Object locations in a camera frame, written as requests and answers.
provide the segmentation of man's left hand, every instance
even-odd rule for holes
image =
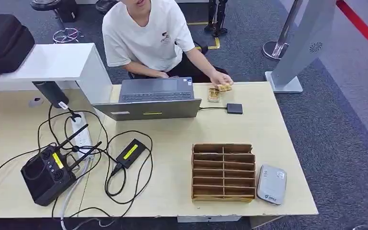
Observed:
[[[219,71],[215,71],[213,75],[210,77],[212,84],[217,85],[233,85],[232,78],[228,74],[221,73]]]

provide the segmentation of red stripe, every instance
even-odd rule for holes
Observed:
[[[338,0],[336,5],[344,13],[344,15],[351,21],[351,23],[360,31],[360,33],[368,40],[368,25],[359,18],[359,16],[348,6],[343,0]]]

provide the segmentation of laptop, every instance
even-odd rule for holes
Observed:
[[[120,103],[191,99],[194,89],[190,77],[123,80],[119,95]]]
[[[201,99],[194,99],[191,78],[122,81],[118,103],[93,104],[116,121],[196,117]]]

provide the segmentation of metal pole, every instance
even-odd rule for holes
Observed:
[[[294,0],[288,14],[286,23],[284,23],[283,30],[277,41],[269,41],[263,45],[263,54],[270,59],[281,60],[284,53],[287,51],[288,44],[286,43],[288,31],[296,18],[296,15],[301,7],[303,0]]]

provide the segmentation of cardboard organizer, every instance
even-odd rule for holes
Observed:
[[[193,201],[244,201],[256,196],[255,157],[250,144],[195,144]]]

